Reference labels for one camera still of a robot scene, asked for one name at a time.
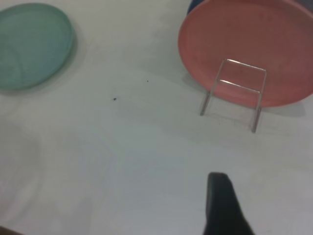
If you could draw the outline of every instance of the black object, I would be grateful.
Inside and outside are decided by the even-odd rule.
[[[226,174],[209,174],[203,235],[254,235]]]
[[[192,0],[190,5],[189,5],[187,14],[189,14],[196,6],[198,6],[203,1],[204,0]]]

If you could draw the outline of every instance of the blue plate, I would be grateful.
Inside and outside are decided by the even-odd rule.
[[[58,8],[29,3],[0,12],[0,89],[33,87],[51,77],[68,58],[73,27]]]

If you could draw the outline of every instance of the metal stand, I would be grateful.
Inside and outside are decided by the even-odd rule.
[[[225,81],[225,80],[220,80],[220,74],[221,74],[221,71],[223,70],[223,66],[224,66],[225,62],[231,62],[231,63],[238,64],[238,65],[241,65],[241,66],[244,66],[244,67],[248,67],[248,68],[251,68],[251,69],[263,71],[265,75],[264,75],[264,80],[263,80],[263,84],[262,84],[262,89],[260,91],[258,91],[258,90],[254,90],[254,89],[251,89],[249,87],[244,87],[244,86],[241,86],[241,85],[238,85],[238,84],[234,84],[234,83],[231,83],[231,82],[228,82],[228,81]],[[252,91],[252,92],[256,92],[259,95],[259,99],[258,99],[258,103],[257,103],[256,109],[255,109],[255,115],[254,115],[253,125],[252,125],[252,129],[251,129],[252,132],[255,133],[256,128],[258,126],[261,109],[262,109],[261,101],[262,101],[262,96],[263,96],[263,91],[264,91],[266,77],[267,77],[267,71],[265,69],[261,69],[261,68],[255,67],[255,66],[244,64],[244,63],[241,63],[241,62],[238,62],[238,61],[235,61],[235,60],[223,59],[223,61],[221,63],[221,66],[220,66],[220,69],[219,69],[219,72],[217,73],[217,76],[216,76],[215,81],[213,83],[213,86],[211,88],[211,91],[210,92],[207,91],[207,93],[206,93],[206,97],[205,97],[204,104],[203,104],[203,107],[202,107],[200,115],[201,116],[204,115],[206,107],[207,107],[207,105],[208,105],[208,103],[209,103],[209,101],[210,101],[210,99],[211,99],[211,97],[212,97],[212,95],[214,93],[214,90],[215,90],[216,85],[217,85],[218,82],[224,82],[224,83],[227,83],[227,84],[232,85],[232,86],[236,86],[236,87],[240,87],[240,88]]]

